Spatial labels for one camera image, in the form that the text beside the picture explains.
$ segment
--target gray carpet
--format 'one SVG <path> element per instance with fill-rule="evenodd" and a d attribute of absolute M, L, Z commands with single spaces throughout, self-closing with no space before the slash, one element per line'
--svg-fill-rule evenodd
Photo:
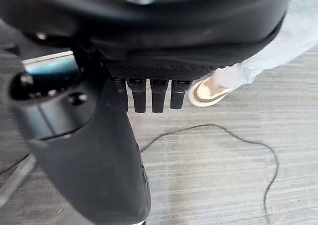
<path fill-rule="evenodd" d="M 280 170 L 268 196 L 274 225 L 318 224 L 318 47 L 261 74 L 218 105 L 129 118 L 142 147 L 153 137 L 181 127 L 221 124 L 239 136 L 268 143 Z M 0 55 L 0 86 L 18 69 L 18 59 Z M 0 169 L 27 149 L 0 98 Z M 167 136 L 143 155 L 152 210 L 149 225 L 265 225 L 262 196 L 274 170 L 265 148 L 246 145 L 220 129 L 201 128 Z M 9 173 L 0 177 L 0 185 Z M 69 205 L 37 168 L 10 203 L 0 210 L 0 225 L 53 224 Z"/>

